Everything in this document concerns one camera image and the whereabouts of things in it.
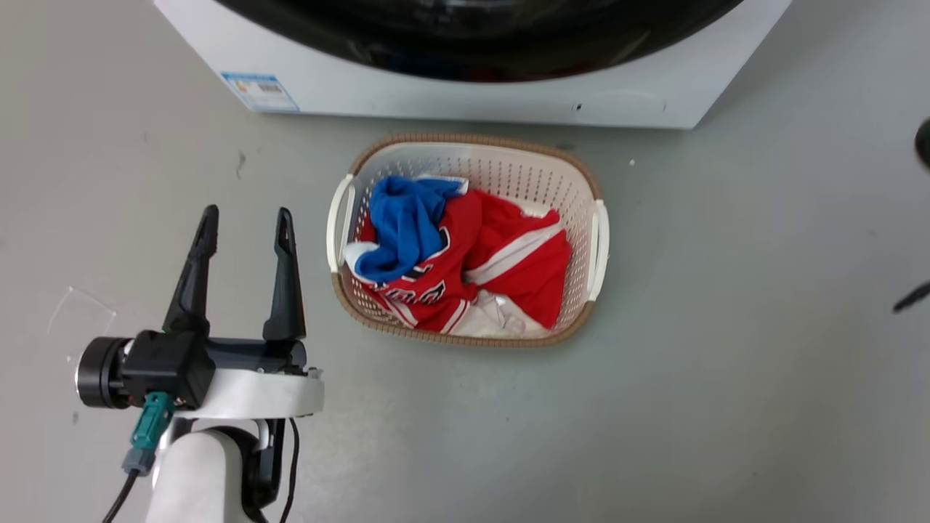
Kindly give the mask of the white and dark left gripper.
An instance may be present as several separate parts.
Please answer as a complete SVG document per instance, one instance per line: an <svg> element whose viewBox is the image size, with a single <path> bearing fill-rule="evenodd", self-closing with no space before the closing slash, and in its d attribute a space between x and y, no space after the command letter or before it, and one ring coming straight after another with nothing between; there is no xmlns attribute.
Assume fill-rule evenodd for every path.
<svg viewBox="0 0 930 523"><path fill-rule="evenodd" d="M210 259L218 248L219 209L203 210L171 298L163 331L209 334L206 317ZM296 234L291 212L276 219L275 287L265 341L212 338L207 354L216 365L205 399L192 419L272 420L319 413L325 404L322 371L311 367L301 341L307 335Z"/></svg>

